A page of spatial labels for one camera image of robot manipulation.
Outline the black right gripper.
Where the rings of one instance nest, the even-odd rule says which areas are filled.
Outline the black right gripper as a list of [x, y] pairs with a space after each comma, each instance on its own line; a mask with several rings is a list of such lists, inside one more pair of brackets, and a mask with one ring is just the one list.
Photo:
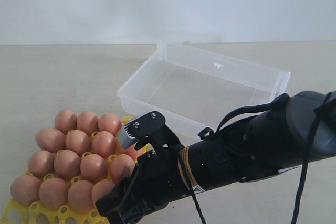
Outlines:
[[113, 223], [138, 223], [173, 201], [194, 197], [191, 150], [178, 146], [140, 156], [132, 174], [95, 203], [100, 216]]

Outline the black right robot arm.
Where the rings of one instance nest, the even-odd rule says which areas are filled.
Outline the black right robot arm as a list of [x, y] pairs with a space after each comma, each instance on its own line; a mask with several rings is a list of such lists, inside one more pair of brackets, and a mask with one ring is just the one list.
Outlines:
[[308, 164], [335, 156], [335, 93], [282, 94], [268, 104], [235, 109], [217, 129], [198, 135], [199, 142], [183, 146], [158, 111], [125, 124], [117, 135], [122, 147], [150, 144], [152, 150], [96, 202], [99, 214], [110, 223], [138, 223], [170, 202], [301, 166], [296, 222]]

